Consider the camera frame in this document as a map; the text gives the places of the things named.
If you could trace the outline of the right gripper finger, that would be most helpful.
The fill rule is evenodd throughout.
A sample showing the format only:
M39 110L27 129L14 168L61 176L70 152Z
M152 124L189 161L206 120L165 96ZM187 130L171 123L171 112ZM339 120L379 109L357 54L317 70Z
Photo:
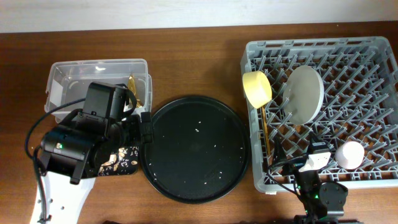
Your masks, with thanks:
M277 164L280 161L286 159L286 154L284 152L284 148L280 142L280 138L275 136L274 137L274 157L272 160L273 164Z
M329 151L330 148L325 141L319 139L315 133L310 133L310 144L308 145L307 149L308 154L318 154Z

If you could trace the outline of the pink cup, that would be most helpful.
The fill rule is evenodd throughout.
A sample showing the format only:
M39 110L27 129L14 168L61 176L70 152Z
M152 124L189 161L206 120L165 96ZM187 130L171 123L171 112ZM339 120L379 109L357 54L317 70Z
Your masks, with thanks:
M335 153L335 160L344 169L358 168L364 158L364 147L356 141L347 141Z

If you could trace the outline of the food scraps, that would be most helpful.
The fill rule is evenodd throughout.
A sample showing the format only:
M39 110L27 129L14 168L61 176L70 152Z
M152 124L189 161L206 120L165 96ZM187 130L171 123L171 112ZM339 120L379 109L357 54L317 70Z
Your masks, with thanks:
M99 176L131 175L139 168L139 148L122 147L114 154L111 154L109 161L101 165L98 171Z

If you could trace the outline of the gold foil wrapper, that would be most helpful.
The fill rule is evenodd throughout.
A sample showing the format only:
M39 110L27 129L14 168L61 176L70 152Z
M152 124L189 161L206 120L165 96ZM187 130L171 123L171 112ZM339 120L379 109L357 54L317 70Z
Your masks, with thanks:
M137 101L137 107L138 108L142 108L143 107L143 104L141 103L141 101L140 101L140 99L138 98L138 95L137 95L137 89L136 89L136 84L135 84L135 79L134 79L134 75L133 74L131 74L130 76L129 76L129 80L128 80L128 83L127 83L127 88L134 94L134 96L136 97L136 101Z

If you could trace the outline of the wooden chopstick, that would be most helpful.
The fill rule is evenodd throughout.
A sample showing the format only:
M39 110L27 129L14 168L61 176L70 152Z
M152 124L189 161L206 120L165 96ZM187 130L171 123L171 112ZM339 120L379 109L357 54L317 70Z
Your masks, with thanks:
M264 129L264 137L265 137L265 142L266 142L267 155L270 156L271 155L271 147L270 147L270 144L269 144L269 135L268 135L268 130L267 130L265 106L261 107L261 113L262 113L262 122L263 122L263 129Z
M262 132L259 134L259 137L262 141L262 144L264 145L265 149L266 149L266 142L265 142L265 137L264 137L264 129L263 129L263 122L262 122Z

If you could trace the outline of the grey round plate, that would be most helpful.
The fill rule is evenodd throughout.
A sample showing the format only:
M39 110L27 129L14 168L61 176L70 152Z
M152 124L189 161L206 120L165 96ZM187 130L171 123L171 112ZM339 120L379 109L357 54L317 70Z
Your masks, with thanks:
M311 122L319 113L324 99L324 84L320 74L312 67L296 68L286 81L283 92L284 113L291 114L294 125Z

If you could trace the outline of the yellow bowl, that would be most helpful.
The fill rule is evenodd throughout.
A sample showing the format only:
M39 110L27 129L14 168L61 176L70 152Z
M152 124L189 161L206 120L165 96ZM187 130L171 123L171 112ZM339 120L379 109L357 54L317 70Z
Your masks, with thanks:
M272 99L271 84L262 71L243 74L243 88L251 106L259 109Z

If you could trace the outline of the white tissue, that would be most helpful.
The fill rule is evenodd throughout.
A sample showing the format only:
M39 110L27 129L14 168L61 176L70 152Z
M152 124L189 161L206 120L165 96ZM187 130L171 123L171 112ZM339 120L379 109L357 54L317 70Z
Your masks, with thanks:
M127 112L129 112L129 113L132 112L133 113L135 109L136 109L136 107L134 105L127 105L127 106L124 107L124 112L125 113L127 113Z

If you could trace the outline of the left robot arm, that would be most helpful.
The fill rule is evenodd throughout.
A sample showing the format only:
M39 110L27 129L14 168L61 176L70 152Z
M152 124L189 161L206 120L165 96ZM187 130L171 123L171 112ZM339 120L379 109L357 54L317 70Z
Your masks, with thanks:
M28 156L37 195L31 223L76 223L97 177L131 175L153 142L149 112L125 84L90 83L82 108L47 132Z

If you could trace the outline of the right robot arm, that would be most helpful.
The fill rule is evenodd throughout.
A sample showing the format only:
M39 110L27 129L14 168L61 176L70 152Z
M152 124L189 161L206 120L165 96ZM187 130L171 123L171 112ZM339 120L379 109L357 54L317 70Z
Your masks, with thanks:
M294 223L338 223L344 215L344 204L348 189L337 182L322 182L318 171L323 169L330 160L331 149L325 141L310 134L310 144L303 154L287 158L281 138L274 138L274 157L267 168L267 175L282 169L282 175L294 176L294 188L291 192L301 201L305 209L304 215L296 215Z

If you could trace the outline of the grey dishwasher rack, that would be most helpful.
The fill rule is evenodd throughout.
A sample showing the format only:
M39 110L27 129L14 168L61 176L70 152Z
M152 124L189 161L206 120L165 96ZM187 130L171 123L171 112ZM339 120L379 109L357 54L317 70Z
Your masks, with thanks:
M307 65L316 70L325 87L322 107L309 123L294 125L284 113L283 92L290 74ZM255 188L265 194L292 187L294 177L280 170L267 175L274 137L281 138L286 156L301 155L310 133L326 141L332 151L346 141L364 147L362 164L354 170L334 159L320 171L324 181L340 182L349 189L397 186L397 63L384 37L258 40L246 44L241 72L262 71L271 83L272 100L265 105L271 155L259 134L261 109L248 106Z

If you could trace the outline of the black rectangular tray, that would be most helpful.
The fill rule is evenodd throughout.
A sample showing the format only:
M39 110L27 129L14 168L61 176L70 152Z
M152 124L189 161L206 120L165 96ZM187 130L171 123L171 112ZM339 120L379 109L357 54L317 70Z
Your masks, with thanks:
M99 145L94 161L97 176L131 175L138 170L139 127L125 119L111 126L108 138Z

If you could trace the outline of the round black serving tray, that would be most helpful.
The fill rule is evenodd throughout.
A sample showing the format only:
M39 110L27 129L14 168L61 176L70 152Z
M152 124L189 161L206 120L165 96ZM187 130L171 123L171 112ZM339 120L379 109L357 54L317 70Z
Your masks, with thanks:
M153 143L139 152L142 171L162 195L182 203L224 197L244 177L249 131L236 112L207 96L186 96L152 117Z

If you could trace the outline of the clear plastic storage bin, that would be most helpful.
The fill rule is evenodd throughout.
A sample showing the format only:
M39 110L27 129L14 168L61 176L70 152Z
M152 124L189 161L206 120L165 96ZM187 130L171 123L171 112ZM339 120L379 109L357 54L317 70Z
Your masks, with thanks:
M152 77L147 62L142 58L80 60L57 62L52 65L47 81L46 112L86 96L92 82L128 84L134 79L136 98L139 100L135 114L152 109Z

